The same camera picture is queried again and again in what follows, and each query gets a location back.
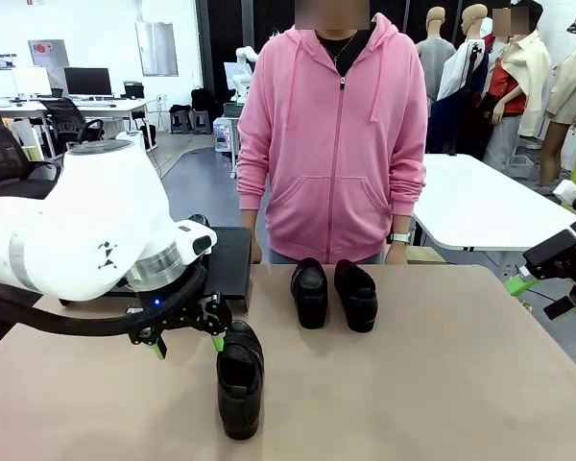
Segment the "person's right hand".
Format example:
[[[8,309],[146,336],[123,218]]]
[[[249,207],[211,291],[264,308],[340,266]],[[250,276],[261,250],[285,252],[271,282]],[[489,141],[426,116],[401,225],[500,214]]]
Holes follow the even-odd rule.
[[[247,225],[246,229],[250,232],[251,237],[251,261],[252,264],[259,264],[262,262],[262,251],[257,242],[256,234],[255,234],[255,227]]]

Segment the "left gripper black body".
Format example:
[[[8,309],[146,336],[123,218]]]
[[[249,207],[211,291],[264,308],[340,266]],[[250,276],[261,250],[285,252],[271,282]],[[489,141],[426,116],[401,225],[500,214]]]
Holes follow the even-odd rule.
[[[193,328],[202,331],[202,308],[197,294],[177,292],[166,299],[153,297],[149,303],[130,304],[125,310],[126,317],[134,319],[143,314],[151,315],[152,320],[138,320],[128,332],[133,345],[154,346],[165,330]]]

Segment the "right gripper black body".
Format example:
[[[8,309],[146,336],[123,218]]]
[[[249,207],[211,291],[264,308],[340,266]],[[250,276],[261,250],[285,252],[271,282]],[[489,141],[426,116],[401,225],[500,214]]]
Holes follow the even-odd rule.
[[[570,279],[569,293],[549,307],[576,307],[576,221],[523,254],[526,269],[537,280]]]

